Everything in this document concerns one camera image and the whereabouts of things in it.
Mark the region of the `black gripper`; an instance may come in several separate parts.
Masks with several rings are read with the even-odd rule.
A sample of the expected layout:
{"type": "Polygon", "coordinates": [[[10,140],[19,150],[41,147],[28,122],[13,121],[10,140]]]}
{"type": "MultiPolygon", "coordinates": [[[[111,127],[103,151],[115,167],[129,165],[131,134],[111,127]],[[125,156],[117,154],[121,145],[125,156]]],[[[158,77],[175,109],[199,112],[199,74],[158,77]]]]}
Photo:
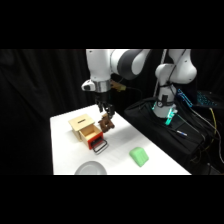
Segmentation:
{"type": "MultiPolygon", "coordinates": [[[[104,111],[102,103],[109,103],[110,101],[111,101],[111,91],[95,93],[95,102],[96,104],[98,104],[100,112],[104,111]]],[[[115,107],[112,104],[107,104],[106,112],[108,114],[108,117],[112,119],[115,114],[115,107]]]]}

